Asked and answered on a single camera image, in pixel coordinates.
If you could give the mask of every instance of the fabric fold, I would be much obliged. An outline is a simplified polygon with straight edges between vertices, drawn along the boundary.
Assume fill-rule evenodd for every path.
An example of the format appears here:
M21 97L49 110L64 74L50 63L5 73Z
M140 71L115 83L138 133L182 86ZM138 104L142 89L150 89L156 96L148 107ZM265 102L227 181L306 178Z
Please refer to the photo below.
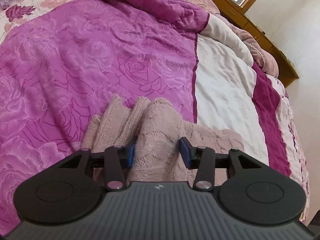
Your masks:
M231 130L211 130L183 120L165 98L153 102L138 98L134 109L123 106L114 95L103 117L94 116L85 133L82 147L101 152L112 145L126 145L138 135L133 166L127 176L130 181L188 181L192 186L196 170L185 168L178 149L181 137L194 146L206 146L217 153L230 148L244 150L241 136ZM96 169L94 179L103 183L102 169ZM225 170L216 170L215 184L227 179Z
M221 42L232 49L236 56L242 59L249 67L253 66L253 57L250 54L250 50L222 20L210 15L207 26L200 34Z

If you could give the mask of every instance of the purple trim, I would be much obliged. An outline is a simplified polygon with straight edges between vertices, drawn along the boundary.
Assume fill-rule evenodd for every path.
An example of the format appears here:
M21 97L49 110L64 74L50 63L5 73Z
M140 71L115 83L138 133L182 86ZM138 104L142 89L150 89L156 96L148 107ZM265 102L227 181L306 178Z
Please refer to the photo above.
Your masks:
M308 170L307 160L304 161L304 165L306 166L306 169ZM307 193L309 195L309 180L306 181L306 190L307 190Z
M196 99L196 70L198 68L198 63L199 63L199 59L198 59L198 54L197 54L197 45L198 45L198 34L196 33L196 38L195 38L195 55L196 55L196 64L192 69L193 75L192 75L192 98L193 98L193 122L197 123L197 119L198 119L198 110L197 110L197 99Z
M207 27L207 25L209 23L209 19L210 19L210 13L208 13L208 16L207 16L207 19L205 21L205 24L204 24L203 28L199 31L199 33L202 32Z
M294 146L296 152L298 153L298 150L297 150L297 147L296 147L296 137L294 136L294 132L293 132L293 129L292 129L292 127L290 126L290 124L288 125L288 128L289 128L290 133L292 134L293 146Z
M265 136L269 166L289 177L291 170L286 144L283 141L282 132L279 129L276 118L281 97L272 87L271 80L268 79L255 62L252 68L257 73L252 102L259 117L259 125Z

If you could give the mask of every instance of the fuzzy pink blanket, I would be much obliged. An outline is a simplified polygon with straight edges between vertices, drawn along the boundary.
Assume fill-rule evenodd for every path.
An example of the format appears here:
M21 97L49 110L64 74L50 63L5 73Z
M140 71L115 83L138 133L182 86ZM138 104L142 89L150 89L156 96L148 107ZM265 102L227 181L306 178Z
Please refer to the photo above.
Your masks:
M239 134L231 130L211 130L184 121L182 116L164 98L153 102L140 97L133 110L123 106L118 95L112 98L103 117L95 115L86 131L82 147L101 152L112 145L126 145L138 135L135 159L127 182L130 181L188 181L195 179L196 170L185 168L178 149L181 137L187 137L193 146L206 146L217 153L228 153L230 148L243 150ZM101 170L95 170L94 179L102 183ZM225 169L217 169L215 185L227 179Z

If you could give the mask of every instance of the white wall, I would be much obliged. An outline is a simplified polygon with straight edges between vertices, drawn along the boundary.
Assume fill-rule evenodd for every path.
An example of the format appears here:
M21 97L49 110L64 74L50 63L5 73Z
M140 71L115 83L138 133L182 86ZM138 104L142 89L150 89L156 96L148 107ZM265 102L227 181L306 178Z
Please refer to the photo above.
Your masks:
M287 18L295 14L303 1L256 0L246 12L246 16L270 38Z
M287 92L308 162L310 222L320 209L320 0L257 0L248 15L300 76Z

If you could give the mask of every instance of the rose pattern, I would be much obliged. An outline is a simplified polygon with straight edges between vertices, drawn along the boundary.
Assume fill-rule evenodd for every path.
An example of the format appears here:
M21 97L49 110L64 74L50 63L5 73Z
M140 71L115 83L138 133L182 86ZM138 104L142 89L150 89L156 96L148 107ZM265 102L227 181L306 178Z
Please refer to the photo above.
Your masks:
M35 88L24 89L8 74L0 78L0 136L19 132L26 122L36 121L42 114L40 93Z
M19 222L15 188L77 150L114 93L129 107L139 96L165 97L193 121L195 30L207 13L184 0L146 2L155 12L159 3L164 19L164 6L179 7L175 26L130 1L65 3L11 29L1 45L0 234Z
M45 143L34 149L25 140L17 137L6 141L0 147L0 206L13 207L13 193L18 185L33 175L43 171L65 155L59 152L57 144ZM20 222L14 208L0 212L0 231L8 232Z
M32 20L40 15L43 15L49 11L51 11L52 9L56 8L57 6L66 3L68 1L72 1L72 0L14 0L15 4L10 4L10 6L19 6L19 7L23 7L25 5L28 5L30 8L34 8L34 10L32 11L31 14L18 14L20 16L20 18L17 17L10 17L9 12L4 11L0 11L0 19L1 21L4 21L7 23L4 23L4 28L1 30L0 28L0 43L2 43L4 41L4 39L6 38L8 32L13 29L14 27L20 26L21 24Z
M5 15L9 19L9 22L12 22L13 19L21 19L24 15L32 14L34 10L33 6L19 6L15 4L5 11Z

